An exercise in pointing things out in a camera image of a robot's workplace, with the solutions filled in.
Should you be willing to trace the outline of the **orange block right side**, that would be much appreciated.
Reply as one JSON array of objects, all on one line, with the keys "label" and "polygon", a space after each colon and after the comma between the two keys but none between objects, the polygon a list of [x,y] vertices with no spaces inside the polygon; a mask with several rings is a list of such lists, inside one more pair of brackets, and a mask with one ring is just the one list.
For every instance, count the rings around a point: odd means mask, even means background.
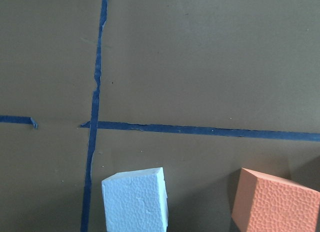
[{"label": "orange block right side", "polygon": [[314,232],[319,207],[318,191],[242,168],[231,217],[242,232]]}]

